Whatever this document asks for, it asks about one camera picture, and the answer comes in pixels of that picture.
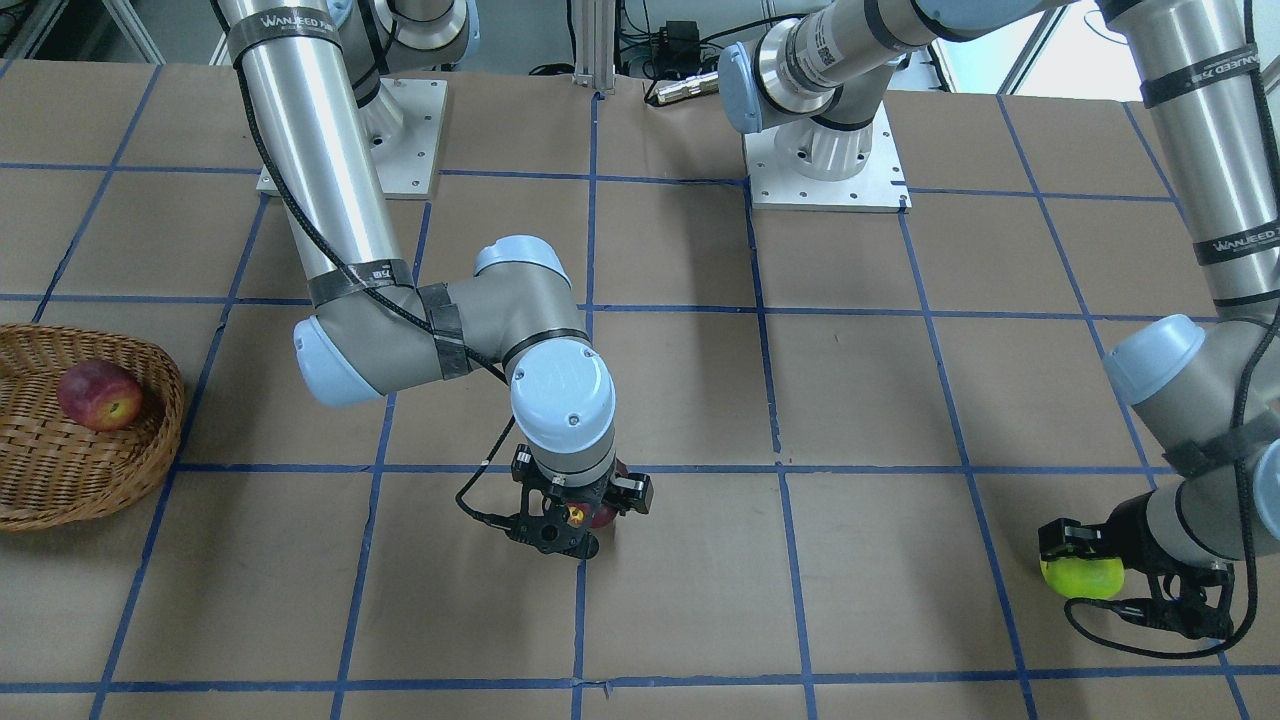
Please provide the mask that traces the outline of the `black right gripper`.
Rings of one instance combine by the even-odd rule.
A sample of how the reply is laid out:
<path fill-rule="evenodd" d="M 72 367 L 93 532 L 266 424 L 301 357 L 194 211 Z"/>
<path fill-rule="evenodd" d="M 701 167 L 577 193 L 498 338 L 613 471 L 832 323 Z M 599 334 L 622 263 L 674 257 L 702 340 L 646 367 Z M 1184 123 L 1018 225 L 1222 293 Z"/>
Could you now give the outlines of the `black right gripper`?
<path fill-rule="evenodd" d="M 521 484 L 521 505 L 506 519 L 506 537 L 541 553 L 594 559 L 600 542 L 590 524 L 607 483 L 602 478 L 609 470 L 585 486 L 570 486 L 564 478 L 544 471 L 529 445 L 517 446 L 509 469 L 513 480 Z M 627 512 L 648 515 L 654 496 L 653 479 L 630 470 L 627 479 L 631 488 Z"/>

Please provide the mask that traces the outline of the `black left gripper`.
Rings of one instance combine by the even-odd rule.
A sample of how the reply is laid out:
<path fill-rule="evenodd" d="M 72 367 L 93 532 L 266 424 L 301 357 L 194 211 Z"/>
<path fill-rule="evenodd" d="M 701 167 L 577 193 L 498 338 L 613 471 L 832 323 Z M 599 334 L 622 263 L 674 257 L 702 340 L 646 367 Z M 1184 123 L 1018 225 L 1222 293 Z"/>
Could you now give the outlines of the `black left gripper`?
<path fill-rule="evenodd" d="M 1147 579 L 1149 594 L 1101 602 L 1139 626 L 1176 632 L 1188 639 L 1226 641 L 1235 630 L 1230 607 L 1235 587 L 1229 562 L 1188 564 L 1158 546 L 1147 520 L 1152 493 L 1120 503 L 1102 525 L 1057 518 L 1038 529 L 1042 561 L 1119 559 Z"/>

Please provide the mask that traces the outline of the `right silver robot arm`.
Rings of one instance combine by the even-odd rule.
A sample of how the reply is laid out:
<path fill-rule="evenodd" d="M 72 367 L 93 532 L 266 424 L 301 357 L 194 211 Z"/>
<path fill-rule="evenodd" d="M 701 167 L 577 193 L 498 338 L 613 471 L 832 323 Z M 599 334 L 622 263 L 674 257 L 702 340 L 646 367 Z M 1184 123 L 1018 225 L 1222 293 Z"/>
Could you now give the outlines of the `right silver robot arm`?
<path fill-rule="evenodd" d="M 544 240 L 483 249 L 466 281 L 416 286 L 399 256 L 376 146 L 411 122 L 383 76 L 451 63 L 468 46 L 470 1 L 215 1 L 251 135 L 291 214 L 314 315 L 293 332 L 310 392 L 360 404 L 483 369 L 509 389 L 524 442 L 517 512 L 468 515 L 543 553 L 591 559 L 594 530 L 646 514 L 648 474 L 614 447 L 614 382 L 573 287 Z"/>

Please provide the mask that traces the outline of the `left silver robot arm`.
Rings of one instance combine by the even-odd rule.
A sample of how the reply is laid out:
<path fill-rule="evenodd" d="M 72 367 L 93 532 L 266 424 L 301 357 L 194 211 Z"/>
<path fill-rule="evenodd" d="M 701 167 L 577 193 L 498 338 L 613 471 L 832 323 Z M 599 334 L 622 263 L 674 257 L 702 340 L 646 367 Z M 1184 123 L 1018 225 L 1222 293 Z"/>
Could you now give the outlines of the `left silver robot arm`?
<path fill-rule="evenodd" d="M 1102 364 L 1119 402 L 1158 443 L 1172 484 L 1100 524 L 1038 530 L 1039 569 L 1076 611 L 1217 647 L 1258 612 L 1258 561 L 1277 552 L 1277 146 L 1248 1 L 1100 1 L 1132 58 L 1142 111 L 1212 325 L 1174 314 Z M 896 179 L 859 181 L 896 156 L 891 74 L 934 41 L 975 41 L 1056 1 L 832 1 L 728 45 L 713 76 L 744 137 L 756 197 L 777 208 L 906 211 Z"/>

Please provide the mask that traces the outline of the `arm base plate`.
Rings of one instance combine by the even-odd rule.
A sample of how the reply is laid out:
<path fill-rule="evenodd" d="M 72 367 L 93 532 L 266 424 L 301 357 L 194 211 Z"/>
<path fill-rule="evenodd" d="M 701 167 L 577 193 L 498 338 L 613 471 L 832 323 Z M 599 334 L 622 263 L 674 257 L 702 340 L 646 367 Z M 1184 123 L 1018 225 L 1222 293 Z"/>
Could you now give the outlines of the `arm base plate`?
<path fill-rule="evenodd" d="M 751 206 L 776 211 L 900 213 L 913 200 L 883 105 L 838 131 L 797 120 L 742 137 Z"/>
<path fill-rule="evenodd" d="M 261 191 L 346 213 L 431 196 L 445 82 L 381 79 L 364 106 L 343 76 L 333 73 L 251 73 L 247 86 L 274 165 L 262 169 Z"/>

